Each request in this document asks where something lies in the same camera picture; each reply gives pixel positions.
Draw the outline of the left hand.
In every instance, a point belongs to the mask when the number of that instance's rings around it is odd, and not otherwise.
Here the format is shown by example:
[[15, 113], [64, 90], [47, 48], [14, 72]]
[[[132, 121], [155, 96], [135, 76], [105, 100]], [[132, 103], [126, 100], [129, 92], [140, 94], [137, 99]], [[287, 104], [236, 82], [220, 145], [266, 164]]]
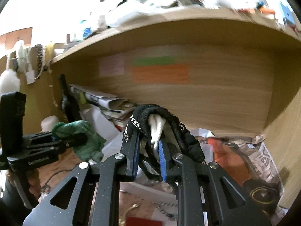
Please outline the left hand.
[[[10, 182], [10, 184], [13, 187], [16, 187], [13, 175], [14, 175], [14, 173], [11, 170], [6, 171], [6, 177], [7, 177], [8, 181]], [[38, 169], [27, 171], [26, 177], [27, 177], [27, 181], [29, 182], [29, 185], [30, 185], [29, 192], [34, 195], [35, 199], [40, 198], [41, 185], [40, 185]]]

